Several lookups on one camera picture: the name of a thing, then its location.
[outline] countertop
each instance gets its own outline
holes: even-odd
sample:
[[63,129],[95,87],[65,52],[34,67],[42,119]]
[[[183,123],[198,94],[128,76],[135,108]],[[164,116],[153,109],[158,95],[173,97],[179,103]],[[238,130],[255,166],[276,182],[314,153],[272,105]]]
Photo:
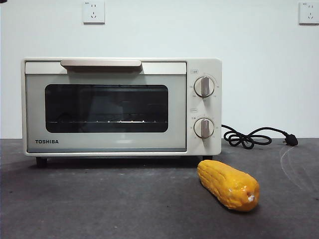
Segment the countertop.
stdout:
[[255,177],[259,205],[228,210],[202,187],[198,157],[50,159],[1,140],[2,239],[319,238],[319,139],[214,157]]

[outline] oven window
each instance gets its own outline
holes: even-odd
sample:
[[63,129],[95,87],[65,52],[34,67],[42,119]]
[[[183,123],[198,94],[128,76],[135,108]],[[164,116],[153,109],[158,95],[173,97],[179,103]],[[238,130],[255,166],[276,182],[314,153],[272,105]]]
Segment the oven window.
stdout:
[[48,85],[45,126],[51,133],[165,132],[168,89],[164,85]]

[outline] control knob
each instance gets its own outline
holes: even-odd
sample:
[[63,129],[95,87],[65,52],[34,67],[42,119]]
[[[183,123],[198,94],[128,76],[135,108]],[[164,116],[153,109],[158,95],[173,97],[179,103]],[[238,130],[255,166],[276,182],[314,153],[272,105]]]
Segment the control knob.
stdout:
[[195,134],[200,138],[208,138],[214,133],[214,123],[210,119],[201,118],[194,124]]
[[202,76],[195,81],[194,90],[200,97],[208,97],[214,92],[214,82],[207,76]]

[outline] power cord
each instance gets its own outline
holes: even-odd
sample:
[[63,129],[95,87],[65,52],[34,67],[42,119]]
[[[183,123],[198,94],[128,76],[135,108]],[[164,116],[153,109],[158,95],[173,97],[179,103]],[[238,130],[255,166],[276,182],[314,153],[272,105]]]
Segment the power cord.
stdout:
[[[287,145],[290,145],[290,146],[298,145],[298,140],[297,140],[296,136],[294,136],[293,134],[288,134],[287,132],[284,132],[284,131],[282,131],[280,129],[276,129],[276,128],[262,127],[262,128],[258,128],[256,130],[252,131],[250,134],[245,135],[243,133],[240,133],[240,132],[234,130],[232,127],[229,127],[227,125],[222,124],[221,126],[230,130],[224,134],[224,139],[233,147],[235,147],[241,143],[243,145],[243,148],[252,149],[255,146],[255,144],[258,144],[258,145],[271,144],[272,140],[270,137],[265,136],[265,135],[261,135],[261,134],[255,134],[255,133],[262,131],[262,130],[265,130],[265,129],[273,130],[273,131],[282,133],[286,137],[285,142]],[[253,138],[264,138],[267,141],[260,142],[260,141],[254,140]]]

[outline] electrical socket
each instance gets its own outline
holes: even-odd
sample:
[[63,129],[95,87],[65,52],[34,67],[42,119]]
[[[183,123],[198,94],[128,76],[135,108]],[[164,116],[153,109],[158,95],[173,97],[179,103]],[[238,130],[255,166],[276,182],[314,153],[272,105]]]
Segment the electrical socket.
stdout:
[[299,3],[299,24],[319,24],[319,1]]
[[85,1],[82,6],[83,23],[105,23],[105,2]]

